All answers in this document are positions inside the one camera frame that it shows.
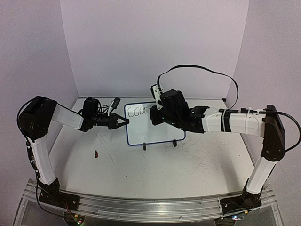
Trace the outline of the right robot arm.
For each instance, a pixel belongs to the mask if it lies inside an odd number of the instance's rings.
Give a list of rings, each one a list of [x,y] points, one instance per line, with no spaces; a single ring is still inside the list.
[[[280,116],[289,118],[300,128],[296,119],[277,111],[273,105],[258,110],[217,109],[209,106],[190,108],[179,90],[164,92],[158,85],[153,85],[150,90],[156,101],[150,108],[150,119],[154,126],[167,123],[184,132],[238,133],[263,138],[261,155],[246,181],[242,194],[220,201],[224,214],[260,207],[263,186],[275,165],[284,158],[286,152],[300,144],[300,141],[297,141],[293,146],[285,148],[285,129]]]

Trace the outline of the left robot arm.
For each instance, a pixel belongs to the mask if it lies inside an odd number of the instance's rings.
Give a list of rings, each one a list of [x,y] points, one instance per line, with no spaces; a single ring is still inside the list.
[[[101,106],[98,99],[88,97],[82,109],[75,112],[53,99],[36,96],[21,107],[16,122],[26,140],[28,158],[36,175],[36,187],[41,189],[37,195],[39,202],[75,210],[80,200],[79,196],[60,190],[47,149],[46,135],[51,122],[82,132],[94,126],[118,129],[130,123],[129,119],[113,112],[119,103],[120,98],[116,97],[109,106]]]

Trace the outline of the small blue-framed whiteboard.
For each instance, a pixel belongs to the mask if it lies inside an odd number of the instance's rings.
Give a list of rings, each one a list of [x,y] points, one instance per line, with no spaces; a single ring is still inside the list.
[[[162,123],[154,126],[150,118],[150,108],[154,102],[127,103],[124,106],[125,118],[129,120],[126,125],[127,143],[130,146],[150,145],[182,141],[186,133],[169,124]]]

